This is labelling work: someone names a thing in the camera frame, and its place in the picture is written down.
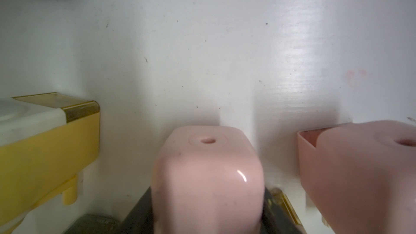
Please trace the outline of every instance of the hole in lid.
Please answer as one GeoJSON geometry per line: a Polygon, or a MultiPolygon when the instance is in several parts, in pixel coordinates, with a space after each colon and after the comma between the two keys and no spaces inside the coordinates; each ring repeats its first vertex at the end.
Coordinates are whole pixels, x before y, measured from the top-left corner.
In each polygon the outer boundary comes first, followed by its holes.
{"type": "Polygon", "coordinates": [[[204,143],[204,144],[213,144],[213,143],[215,143],[215,138],[204,138],[204,139],[201,139],[201,142],[202,143],[204,143]]]}
{"type": "Polygon", "coordinates": [[[396,140],[396,143],[400,145],[409,146],[409,147],[416,147],[416,141],[412,139],[400,139],[400,140],[396,140]]]}

